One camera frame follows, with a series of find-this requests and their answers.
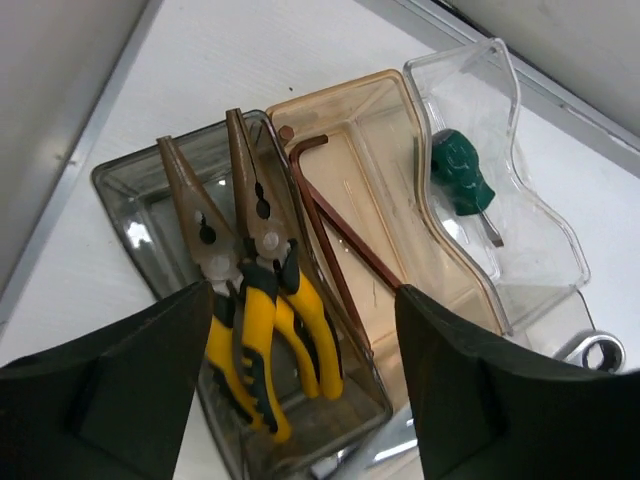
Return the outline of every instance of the gray wall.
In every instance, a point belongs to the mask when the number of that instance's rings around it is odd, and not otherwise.
[[[0,2],[0,292],[146,3]]]
[[[640,2],[447,0],[640,136]]]

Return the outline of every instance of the pliers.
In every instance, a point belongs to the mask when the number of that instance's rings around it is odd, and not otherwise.
[[[290,437],[291,426],[273,387],[273,329],[293,349],[302,390],[310,398],[342,394],[340,349],[320,296],[300,270],[297,243],[287,235],[286,217],[239,110],[227,112],[227,129],[240,238],[171,137],[158,139],[158,146],[183,238],[216,292],[206,349],[214,381],[251,428],[266,424],[280,443]],[[238,321],[243,323],[242,378],[232,334]]]

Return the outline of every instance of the stubby screwdriver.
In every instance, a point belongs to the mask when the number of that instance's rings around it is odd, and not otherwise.
[[[480,215],[491,243],[497,248],[504,246],[500,232],[485,213],[496,193],[482,176],[478,152],[459,131],[447,128],[433,135],[431,180],[442,188],[456,215]]]

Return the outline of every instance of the clear plastic tray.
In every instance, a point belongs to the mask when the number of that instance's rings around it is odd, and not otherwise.
[[[442,243],[434,237],[432,225],[417,207],[414,166],[423,155],[424,136],[398,72],[388,70],[321,90],[275,105],[267,113],[276,130],[293,129],[287,149],[319,134],[329,137],[326,145],[301,157],[305,177],[401,281],[464,318],[503,333],[500,313],[484,288],[488,279],[460,260],[448,237],[441,235]],[[378,370],[399,409],[408,396],[393,294],[328,224],[326,229]],[[329,276],[323,259],[319,262]]]
[[[509,327],[522,329],[585,285],[589,269],[571,227],[528,187],[514,141],[520,89],[506,46],[490,39],[410,60],[404,74],[425,126],[434,134],[458,130],[478,152],[480,170],[496,192],[486,214],[504,247],[491,244],[478,215],[456,216],[428,178],[426,200],[492,280]]]
[[[274,141],[271,123],[259,111],[245,114],[245,119],[262,161],[282,191],[283,205],[290,206],[288,223],[299,225],[300,208],[289,193],[290,184],[283,174],[283,152]],[[225,122],[175,140],[233,224],[233,185]],[[182,240],[157,147],[98,166],[93,172],[93,182],[123,246],[158,298],[199,278]],[[296,237],[308,245],[303,230]],[[310,256],[302,254],[302,249],[300,260],[306,272],[317,269]],[[278,398],[292,423],[294,436],[290,441],[276,446],[266,430],[252,432],[239,423],[228,403],[218,395],[208,364],[203,364],[198,393],[209,427],[235,479],[287,477],[357,443],[391,415],[378,374],[348,320],[340,313],[339,304],[327,293],[326,285],[316,288],[340,337],[345,391],[336,401],[306,398],[296,377],[295,359],[281,339],[274,337],[272,366],[278,371],[274,381]],[[248,476],[244,475],[245,467]]]

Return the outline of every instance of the white table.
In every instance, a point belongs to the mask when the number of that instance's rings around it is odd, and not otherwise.
[[[165,0],[6,327],[0,365],[153,302],[90,184],[96,165],[228,108],[264,109],[432,51],[352,0]],[[527,109],[518,139],[540,195],[581,241],[596,326],[640,367],[640,180]],[[223,470],[194,401],[175,478]]]

